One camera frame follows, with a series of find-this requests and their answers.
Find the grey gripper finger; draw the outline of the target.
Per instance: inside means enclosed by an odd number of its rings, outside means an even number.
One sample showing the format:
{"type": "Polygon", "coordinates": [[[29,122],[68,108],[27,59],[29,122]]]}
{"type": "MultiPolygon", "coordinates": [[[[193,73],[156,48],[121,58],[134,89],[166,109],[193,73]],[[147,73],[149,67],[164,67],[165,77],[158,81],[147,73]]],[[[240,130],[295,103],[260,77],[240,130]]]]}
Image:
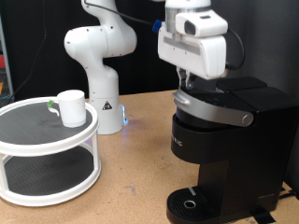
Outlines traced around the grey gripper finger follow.
{"type": "Polygon", "coordinates": [[[196,75],[187,71],[186,72],[186,80],[185,80],[185,86],[186,86],[187,90],[191,90],[194,88],[195,80],[196,80],[196,75]]]}
{"type": "Polygon", "coordinates": [[[178,83],[181,88],[186,86],[186,71],[182,68],[177,68],[178,83]]]}

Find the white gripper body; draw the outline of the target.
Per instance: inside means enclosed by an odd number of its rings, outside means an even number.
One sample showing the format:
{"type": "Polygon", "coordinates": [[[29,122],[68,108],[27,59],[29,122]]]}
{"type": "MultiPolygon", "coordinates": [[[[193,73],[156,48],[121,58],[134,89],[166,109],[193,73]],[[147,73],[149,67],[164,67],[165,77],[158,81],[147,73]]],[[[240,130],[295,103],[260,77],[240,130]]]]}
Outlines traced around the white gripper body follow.
{"type": "Polygon", "coordinates": [[[159,57],[204,79],[222,77],[226,65],[226,41],[222,35],[177,40],[163,24],[158,34],[159,57]]]}

